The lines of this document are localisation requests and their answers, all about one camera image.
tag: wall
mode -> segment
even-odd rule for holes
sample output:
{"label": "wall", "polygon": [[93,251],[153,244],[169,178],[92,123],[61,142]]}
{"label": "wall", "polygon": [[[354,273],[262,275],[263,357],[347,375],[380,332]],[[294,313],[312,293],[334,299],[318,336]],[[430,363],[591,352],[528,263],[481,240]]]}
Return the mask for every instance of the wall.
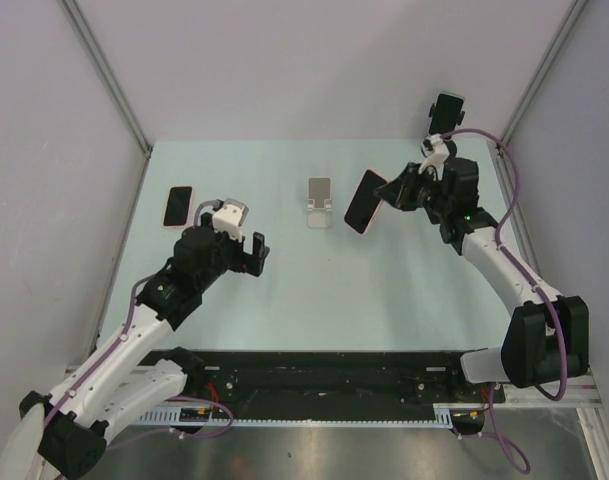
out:
{"label": "wall", "polygon": [[90,344],[143,166],[57,2],[0,2],[0,451]]}
{"label": "wall", "polygon": [[589,2],[511,144],[542,271],[589,304],[609,416],[609,0]]}
{"label": "wall", "polygon": [[572,0],[80,0],[151,140],[501,133]]}

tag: white plastic part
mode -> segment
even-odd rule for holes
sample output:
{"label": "white plastic part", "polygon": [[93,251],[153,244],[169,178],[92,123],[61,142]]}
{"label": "white plastic part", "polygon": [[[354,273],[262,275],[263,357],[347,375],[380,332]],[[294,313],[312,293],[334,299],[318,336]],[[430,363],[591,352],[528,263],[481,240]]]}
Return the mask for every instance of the white plastic part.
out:
{"label": "white plastic part", "polygon": [[[536,305],[543,303],[540,296],[533,291],[521,272],[498,250],[494,235],[494,227],[480,228],[466,235],[462,244],[462,256],[484,275],[484,278],[486,278],[502,299],[509,314],[512,315],[516,307],[520,307],[526,302],[533,302]],[[518,253],[515,253],[506,245],[504,247],[535,278],[537,286],[544,291],[548,298],[553,301],[560,295],[560,292],[542,280],[522,260]]]}
{"label": "white plastic part", "polygon": [[248,214],[248,207],[242,202],[227,198],[224,205],[213,215],[213,229],[226,232],[232,240],[242,241],[242,224]]}
{"label": "white plastic part", "polygon": [[156,405],[179,395],[186,384],[186,374],[170,360],[160,360],[147,375],[121,385],[103,406],[97,419],[106,420],[104,438],[110,443],[122,430]]}
{"label": "white plastic part", "polygon": [[501,349],[467,352],[460,358],[464,377],[471,383],[510,382],[502,366]]}
{"label": "white plastic part", "polygon": [[[90,427],[102,412],[107,399],[144,356],[155,345],[173,333],[173,329],[166,320],[155,318],[157,313],[145,305],[135,307],[133,323],[126,341],[120,342],[112,355],[107,359],[76,392],[62,405],[64,413],[74,412],[75,422],[83,427]],[[102,347],[98,348],[75,373],[64,382],[54,387],[50,394],[53,396],[51,404],[55,404],[77,378],[86,372],[95,361],[121,336],[122,327],[108,339]]]}
{"label": "white plastic part", "polygon": [[422,145],[422,154],[426,157],[419,168],[419,173],[422,173],[429,166],[435,167],[436,169],[444,165],[444,162],[449,157],[450,153],[448,147],[441,135],[431,135],[427,139],[431,147],[426,148]]}
{"label": "white plastic part", "polygon": [[41,457],[37,449],[42,441],[44,405],[33,406],[11,434],[0,457],[0,480],[36,478],[41,469]]}
{"label": "white plastic part", "polygon": [[308,179],[308,216],[309,228],[328,228],[331,226],[331,179],[313,177]]}

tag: black smartphone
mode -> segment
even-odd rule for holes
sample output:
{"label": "black smartphone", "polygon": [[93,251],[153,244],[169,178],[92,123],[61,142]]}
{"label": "black smartphone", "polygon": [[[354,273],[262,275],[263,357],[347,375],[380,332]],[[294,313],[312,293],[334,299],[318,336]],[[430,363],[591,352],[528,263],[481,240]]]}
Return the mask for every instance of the black smartphone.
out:
{"label": "black smartphone", "polygon": [[166,212],[164,213],[165,227],[183,227],[188,221],[191,208],[193,187],[173,187],[168,192]]}
{"label": "black smartphone", "polygon": [[373,217],[379,209],[382,201],[374,194],[375,189],[386,185],[387,180],[379,176],[373,170],[367,170],[357,191],[348,206],[344,221],[359,234],[363,234],[371,224]]}
{"label": "black smartphone", "polygon": [[428,127],[428,134],[447,133],[455,130],[462,123],[464,113],[464,98],[458,95],[440,93],[437,101],[431,108],[431,124]]}

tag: shiny metal floor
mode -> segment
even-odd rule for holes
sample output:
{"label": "shiny metal floor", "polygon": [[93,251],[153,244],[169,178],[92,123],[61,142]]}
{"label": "shiny metal floor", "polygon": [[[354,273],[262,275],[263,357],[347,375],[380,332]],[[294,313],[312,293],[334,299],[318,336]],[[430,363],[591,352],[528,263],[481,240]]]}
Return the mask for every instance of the shiny metal floor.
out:
{"label": "shiny metal floor", "polygon": [[[529,480],[596,480],[575,410],[498,411],[502,433],[527,454]],[[117,441],[141,433],[131,427]],[[109,479],[366,480],[524,478],[497,442],[446,430],[237,428],[212,440],[168,434],[108,452],[87,476]]]}

